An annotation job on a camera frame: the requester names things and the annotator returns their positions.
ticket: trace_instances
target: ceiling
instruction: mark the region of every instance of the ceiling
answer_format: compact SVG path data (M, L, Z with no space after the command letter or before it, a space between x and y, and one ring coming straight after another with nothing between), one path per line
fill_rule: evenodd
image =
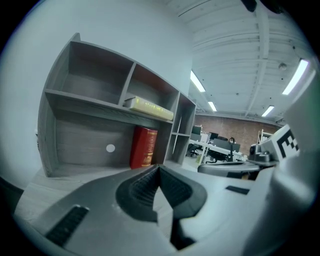
M193 33L192 70L205 88L199 92L190 84L189 97L196 102L198 115L285 124L283 113L308 81L313 64L289 95L282 92L300 58L314 56L288 15L275 14L259 1L255 12L241 0L160 1ZM281 63L286 70L279 69ZM270 105L272 112L261 117Z

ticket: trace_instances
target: yellow book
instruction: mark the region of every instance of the yellow book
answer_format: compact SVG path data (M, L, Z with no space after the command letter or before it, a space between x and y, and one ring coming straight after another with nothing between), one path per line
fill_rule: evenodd
M131 110L147 113L152 116L172 121L174 113L138 96L125 100L124 106Z

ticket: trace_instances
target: red book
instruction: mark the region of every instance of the red book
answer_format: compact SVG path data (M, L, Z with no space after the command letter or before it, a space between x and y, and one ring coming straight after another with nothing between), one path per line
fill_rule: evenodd
M134 128L130 155L131 169L151 165L157 133L157 130L151 130L141 126L136 126Z

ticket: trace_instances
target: book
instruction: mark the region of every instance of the book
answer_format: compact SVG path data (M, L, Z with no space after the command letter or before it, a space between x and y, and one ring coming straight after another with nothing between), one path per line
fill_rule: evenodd
M131 169L151 165L157 134L157 130L151 130L141 126L134 128L130 155Z
M124 101L124 106L128 109L150 114L165 120L172 121L174 113L168 109L158 106L144 98L134 96Z

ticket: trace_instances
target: brick wall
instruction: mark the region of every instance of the brick wall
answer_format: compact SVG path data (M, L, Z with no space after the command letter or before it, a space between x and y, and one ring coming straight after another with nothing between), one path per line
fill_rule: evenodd
M202 125L202 132L213 132L228 139L234 137L236 143L240 144L240 152L247 156L250 146L257 143L259 131L263 129L266 133L274 134L279 129L278 126L261 122L205 115L196 115L194 125Z

